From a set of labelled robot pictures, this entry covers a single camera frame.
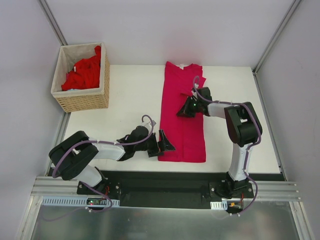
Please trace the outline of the magenta t shirt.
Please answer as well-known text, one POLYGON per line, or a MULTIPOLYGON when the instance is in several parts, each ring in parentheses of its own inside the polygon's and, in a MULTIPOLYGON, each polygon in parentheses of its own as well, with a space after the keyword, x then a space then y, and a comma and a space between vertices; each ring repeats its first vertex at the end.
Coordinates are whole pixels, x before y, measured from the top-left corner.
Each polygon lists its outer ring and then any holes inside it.
POLYGON ((162 162, 204 163, 206 145, 204 137, 204 117, 197 113, 195 117, 179 117, 178 111, 192 96, 193 80, 198 76, 199 87, 203 87, 203 67, 190 64, 183 68, 167 61, 164 69, 160 126, 175 147, 175 151, 159 156, 162 162))

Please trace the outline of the wicker laundry basket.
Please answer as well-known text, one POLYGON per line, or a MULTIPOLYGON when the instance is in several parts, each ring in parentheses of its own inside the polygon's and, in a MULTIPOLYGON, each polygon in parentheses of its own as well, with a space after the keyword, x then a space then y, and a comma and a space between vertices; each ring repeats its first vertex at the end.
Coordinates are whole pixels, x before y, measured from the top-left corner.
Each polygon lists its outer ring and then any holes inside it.
POLYGON ((51 94, 66 113, 105 109, 109 106, 110 63, 103 42, 61 46, 51 85, 51 94), (99 88, 62 91, 61 85, 75 63, 95 55, 95 47, 101 46, 99 88))

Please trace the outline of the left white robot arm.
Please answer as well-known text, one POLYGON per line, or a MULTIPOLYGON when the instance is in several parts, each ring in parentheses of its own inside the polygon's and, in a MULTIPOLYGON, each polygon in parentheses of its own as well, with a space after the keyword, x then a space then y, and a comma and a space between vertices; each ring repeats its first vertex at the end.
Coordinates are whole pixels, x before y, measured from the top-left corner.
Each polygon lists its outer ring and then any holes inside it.
POLYGON ((102 194, 106 183, 98 168, 89 166, 89 163, 94 159, 123 162, 136 152, 147 152, 151 158, 175 151, 164 131, 160 129, 158 133, 159 140, 152 125, 139 125, 130 134, 109 142, 94 140, 84 131, 77 131, 50 150, 48 156, 54 164, 52 177, 61 177, 64 181, 77 179, 86 183, 94 194, 102 194))

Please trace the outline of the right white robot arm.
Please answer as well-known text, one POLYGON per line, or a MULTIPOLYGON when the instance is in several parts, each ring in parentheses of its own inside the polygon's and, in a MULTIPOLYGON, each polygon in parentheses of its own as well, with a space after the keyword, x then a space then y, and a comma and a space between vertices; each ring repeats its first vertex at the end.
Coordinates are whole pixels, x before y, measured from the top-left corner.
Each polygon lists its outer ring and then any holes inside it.
POLYGON ((177 112, 178 117, 193 118, 197 113, 225 119, 233 143, 232 159, 226 179, 215 187, 216 195, 231 199, 241 194, 249 183, 248 165, 252 148, 261 142, 263 129, 251 102, 231 103, 212 100, 208 87, 193 88, 192 96, 177 112))

